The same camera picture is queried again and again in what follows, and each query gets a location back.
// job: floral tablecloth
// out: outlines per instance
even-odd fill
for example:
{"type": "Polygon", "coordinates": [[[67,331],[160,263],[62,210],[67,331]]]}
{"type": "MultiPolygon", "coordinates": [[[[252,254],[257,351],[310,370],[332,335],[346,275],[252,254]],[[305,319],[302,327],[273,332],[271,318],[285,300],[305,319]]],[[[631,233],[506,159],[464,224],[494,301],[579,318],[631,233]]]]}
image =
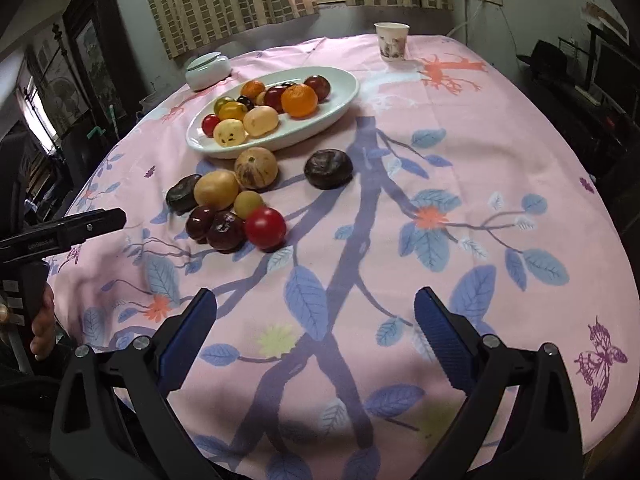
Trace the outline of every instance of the floral tablecloth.
{"type": "MultiPolygon", "coordinates": [[[[210,459],[254,479],[409,478],[463,402],[412,314],[429,285],[480,333],[555,342],[572,377],[584,449],[636,390],[638,294],[605,207],[575,155],[508,80],[463,45],[412,36],[387,64],[375,36],[321,38],[232,60],[230,79],[181,88],[100,165],[69,213],[123,208],[123,231],[50,259],[56,313],[95,349],[124,348],[201,287],[218,320],[172,408],[210,459]],[[360,80],[334,126],[277,153],[264,193],[286,245],[235,254],[197,245],[164,196],[203,160],[191,118],[240,82],[327,65],[360,80]],[[347,186],[302,175],[320,148],[349,153],[347,186]]],[[[126,400],[126,392],[120,392],[126,400]]],[[[500,440],[515,392],[474,462],[500,440]]]]}

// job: metal bolt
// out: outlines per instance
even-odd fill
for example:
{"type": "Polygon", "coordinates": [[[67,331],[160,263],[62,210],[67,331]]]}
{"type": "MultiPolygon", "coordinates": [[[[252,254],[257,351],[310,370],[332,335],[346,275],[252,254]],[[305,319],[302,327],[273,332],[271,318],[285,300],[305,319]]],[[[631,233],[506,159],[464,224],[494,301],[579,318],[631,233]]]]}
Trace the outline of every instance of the metal bolt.
{"type": "Polygon", "coordinates": [[[545,343],[542,349],[545,351],[546,354],[558,355],[558,347],[553,343],[545,343]]]}
{"type": "Polygon", "coordinates": [[[487,334],[484,336],[482,338],[482,343],[487,348],[498,348],[498,346],[500,346],[500,340],[493,334],[487,334]]]}
{"type": "Polygon", "coordinates": [[[89,347],[87,345],[81,345],[76,348],[76,357],[83,358],[89,353],[89,347]]]}
{"type": "Polygon", "coordinates": [[[136,350],[144,350],[151,344],[151,339],[149,339],[146,335],[141,335],[133,340],[133,348],[136,350]]]}

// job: orange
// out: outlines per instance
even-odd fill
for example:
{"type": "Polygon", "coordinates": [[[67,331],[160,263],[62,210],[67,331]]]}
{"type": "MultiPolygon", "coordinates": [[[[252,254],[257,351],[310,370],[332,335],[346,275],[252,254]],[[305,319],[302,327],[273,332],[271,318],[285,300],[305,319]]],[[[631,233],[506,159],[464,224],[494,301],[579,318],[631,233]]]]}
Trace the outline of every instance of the orange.
{"type": "Polygon", "coordinates": [[[242,121],[246,113],[247,109],[245,105],[238,101],[231,101],[220,108],[218,111],[218,118],[221,121],[224,121],[225,119],[238,119],[239,121],[242,121]]]}
{"type": "Polygon", "coordinates": [[[260,95],[265,90],[266,87],[264,86],[264,83],[262,81],[254,79],[253,81],[247,81],[246,83],[244,83],[244,85],[242,85],[240,95],[246,95],[247,97],[251,98],[252,101],[255,101],[258,95],[260,95]]]}
{"type": "Polygon", "coordinates": [[[307,85],[294,85],[287,88],[280,100],[282,109],[291,117],[304,117],[318,108],[318,96],[307,85]]]}

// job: cup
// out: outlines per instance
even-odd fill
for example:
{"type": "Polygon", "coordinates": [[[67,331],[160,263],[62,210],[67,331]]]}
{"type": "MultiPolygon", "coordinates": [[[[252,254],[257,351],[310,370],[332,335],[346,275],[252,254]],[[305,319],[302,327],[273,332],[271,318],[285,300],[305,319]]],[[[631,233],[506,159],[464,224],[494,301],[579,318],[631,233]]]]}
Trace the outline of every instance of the cup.
{"type": "Polygon", "coordinates": [[[388,61],[403,60],[406,37],[409,35],[409,25],[390,22],[376,23],[375,25],[382,59],[388,61]]]}

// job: plate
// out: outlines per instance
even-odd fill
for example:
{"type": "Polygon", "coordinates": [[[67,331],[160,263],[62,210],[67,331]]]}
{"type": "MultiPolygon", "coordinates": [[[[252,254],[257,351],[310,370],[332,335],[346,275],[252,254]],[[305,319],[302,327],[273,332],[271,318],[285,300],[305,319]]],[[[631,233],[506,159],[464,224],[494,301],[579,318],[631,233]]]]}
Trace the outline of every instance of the plate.
{"type": "Polygon", "coordinates": [[[287,81],[302,83],[310,75],[325,77],[331,83],[331,93],[327,99],[318,104],[318,109],[308,118],[294,119],[289,114],[282,113],[279,115],[280,124],[274,133],[258,139],[248,140],[239,146],[223,148],[215,140],[209,139],[203,133],[200,125],[206,115],[213,113],[213,103],[217,99],[224,96],[229,96],[233,99],[240,97],[240,89],[244,84],[242,83],[228,92],[216,96],[215,99],[200,110],[187,129],[187,145],[197,152],[213,158],[236,158],[244,150],[253,146],[262,146],[275,152],[319,134],[346,113],[349,105],[358,94],[360,83],[352,73],[330,66],[303,66],[273,72],[257,79],[262,81],[268,88],[287,81]]]}

